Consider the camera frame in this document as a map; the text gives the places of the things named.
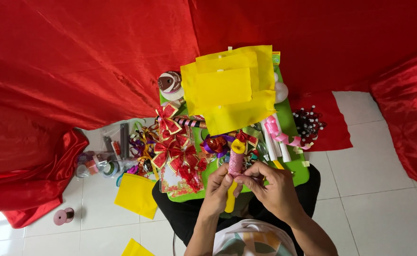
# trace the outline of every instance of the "white balloon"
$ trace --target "white balloon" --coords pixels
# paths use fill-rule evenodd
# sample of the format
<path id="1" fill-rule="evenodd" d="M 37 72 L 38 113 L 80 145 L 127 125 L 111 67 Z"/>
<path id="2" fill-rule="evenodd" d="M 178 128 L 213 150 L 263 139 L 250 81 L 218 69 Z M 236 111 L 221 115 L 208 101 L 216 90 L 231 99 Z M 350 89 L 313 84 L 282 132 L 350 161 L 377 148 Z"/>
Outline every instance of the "white balloon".
<path id="1" fill-rule="evenodd" d="M 282 82 L 275 82 L 275 104 L 284 102 L 288 97 L 288 87 Z"/>

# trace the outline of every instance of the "white tile floor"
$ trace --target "white tile floor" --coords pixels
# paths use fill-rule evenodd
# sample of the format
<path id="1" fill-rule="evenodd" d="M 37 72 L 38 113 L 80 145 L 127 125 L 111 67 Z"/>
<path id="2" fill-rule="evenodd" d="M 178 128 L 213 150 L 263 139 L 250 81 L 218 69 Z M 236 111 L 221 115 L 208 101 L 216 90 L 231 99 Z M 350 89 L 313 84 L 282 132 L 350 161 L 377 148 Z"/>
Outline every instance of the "white tile floor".
<path id="1" fill-rule="evenodd" d="M 398 161 L 387 124 L 371 96 L 335 92 L 353 148 L 305 153 L 321 172 L 314 219 L 341 256 L 417 256 L 417 182 Z M 87 131 L 89 149 L 100 150 L 99 131 Z M 113 204 L 115 180 L 73 179 L 58 209 L 73 207 L 69 224 L 52 223 L 53 212 L 13 230 L 0 213 L 2 256 L 119 256 L 133 238 L 156 256 L 172 255 L 173 232 L 158 210 L 154 220 Z M 177 240 L 177 255 L 185 246 Z"/>

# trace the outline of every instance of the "green table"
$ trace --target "green table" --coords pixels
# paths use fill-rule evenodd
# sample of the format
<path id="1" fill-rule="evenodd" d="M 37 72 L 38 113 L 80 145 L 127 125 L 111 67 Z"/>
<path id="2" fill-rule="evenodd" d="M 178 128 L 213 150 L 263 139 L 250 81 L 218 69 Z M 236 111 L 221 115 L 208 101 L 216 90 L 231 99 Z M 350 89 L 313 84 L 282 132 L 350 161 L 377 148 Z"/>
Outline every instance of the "green table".
<path id="1" fill-rule="evenodd" d="M 279 76 L 279 81 L 282 82 L 283 79 L 281 78 L 281 73 L 280 73 L 280 69 L 278 69 L 276 71 L 276 73 L 278 73 Z M 168 100 L 166 100 L 165 98 L 163 98 L 163 96 L 160 94 L 160 100 L 161 102 L 166 102 Z M 289 105 L 289 100 L 285 100 L 284 102 L 275 104 L 275 109 L 278 111 L 277 116 L 278 116 L 278 120 L 280 121 L 280 125 L 281 125 L 281 129 L 282 131 L 287 134 L 289 137 L 292 136 L 297 136 L 297 128 L 295 127 L 295 123 L 294 123 L 294 117 L 292 116 L 292 110 L 291 107 Z M 188 114 L 188 110 L 186 108 L 186 105 L 183 105 L 179 111 L 177 112 L 177 115 L 186 115 Z M 199 128 L 192 128 L 195 136 L 195 144 L 196 144 L 196 150 L 198 152 L 201 151 L 199 144 L 200 144 L 200 138 L 197 134 L 199 134 Z M 205 138 L 205 136 L 208 134 L 208 131 L 206 129 L 202 129 L 202 138 Z M 281 163 L 281 165 L 288 170 L 291 170 L 294 172 L 293 174 L 293 179 L 294 179 L 294 186 L 306 183 L 309 179 L 309 172 L 308 172 L 308 168 L 302 165 L 302 161 L 305 161 L 305 156 L 303 154 L 296 154 L 293 151 L 293 147 L 291 146 L 287 146 L 288 147 L 288 151 L 289 151 L 289 155 L 291 156 L 292 161 L 287 162 L 287 163 L 283 163 L 282 158 L 279 158 L 278 161 Z M 273 166 L 275 167 L 275 165 L 273 164 L 273 162 L 269 161 L 268 162 L 269 166 Z M 216 162 L 211 162 L 208 166 L 207 169 L 202 172 L 202 179 L 204 182 L 204 187 L 207 186 L 207 180 L 209 175 L 214 172 L 217 169 L 217 165 Z M 243 192 L 249 192 L 251 190 L 249 190 L 246 186 L 243 186 Z M 174 202 L 184 202 L 184 201 L 188 201 L 191 199 L 200 199 L 200 198 L 204 198 L 205 197 L 205 190 L 199 191 L 196 194 L 187 194 L 187 195 L 181 195 L 181 196 L 177 196 L 177 197 L 173 197 L 170 199 Z"/>

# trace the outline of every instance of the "white t-shirt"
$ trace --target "white t-shirt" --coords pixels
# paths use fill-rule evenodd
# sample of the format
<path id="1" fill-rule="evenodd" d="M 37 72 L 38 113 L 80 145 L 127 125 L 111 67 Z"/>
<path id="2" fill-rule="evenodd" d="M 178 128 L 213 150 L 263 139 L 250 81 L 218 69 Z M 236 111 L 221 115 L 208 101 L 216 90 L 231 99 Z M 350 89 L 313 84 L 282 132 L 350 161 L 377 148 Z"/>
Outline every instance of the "white t-shirt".
<path id="1" fill-rule="evenodd" d="M 289 235 L 274 225 L 244 219 L 215 234 L 213 256 L 297 256 Z"/>

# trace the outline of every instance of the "pink glitter tube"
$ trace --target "pink glitter tube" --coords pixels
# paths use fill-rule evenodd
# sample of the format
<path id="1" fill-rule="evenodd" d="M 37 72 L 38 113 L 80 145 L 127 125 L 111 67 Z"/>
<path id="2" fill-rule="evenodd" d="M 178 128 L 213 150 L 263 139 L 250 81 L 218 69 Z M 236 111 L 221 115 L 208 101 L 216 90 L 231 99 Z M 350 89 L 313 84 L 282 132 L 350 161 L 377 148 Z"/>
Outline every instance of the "pink glitter tube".
<path id="1" fill-rule="evenodd" d="M 228 169 L 228 173 L 234 178 L 242 175 L 240 171 L 242 170 L 244 153 L 245 144 L 241 143 L 238 139 L 234 140 L 231 144 L 231 156 L 229 158 Z"/>

